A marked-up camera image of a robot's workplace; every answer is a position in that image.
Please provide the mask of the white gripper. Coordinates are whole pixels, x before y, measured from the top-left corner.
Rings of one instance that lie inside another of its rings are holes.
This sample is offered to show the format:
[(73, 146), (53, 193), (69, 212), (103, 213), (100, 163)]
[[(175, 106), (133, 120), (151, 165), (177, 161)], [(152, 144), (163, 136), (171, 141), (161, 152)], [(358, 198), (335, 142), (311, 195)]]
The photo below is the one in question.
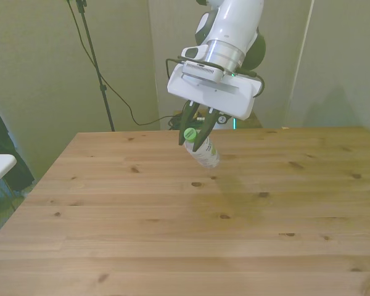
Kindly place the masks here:
[(200, 104), (210, 109), (195, 138), (193, 152), (200, 149), (219, 118), (223, 117), (223, 123), (226, 123), (225, 114), (241, 120), (247, 119), (252, 112), (255, 96), (261, 89), (262, 82), (241, 75), (225, 75), (219, 83), (215, 83), (186, 75), (183, 73), (183, 66), (177, 65), (171, 74), (167, 90), (170, 94), (188, 100), (181, 112), (178, 144), (184, 144), (184, 132), (190, 127)]

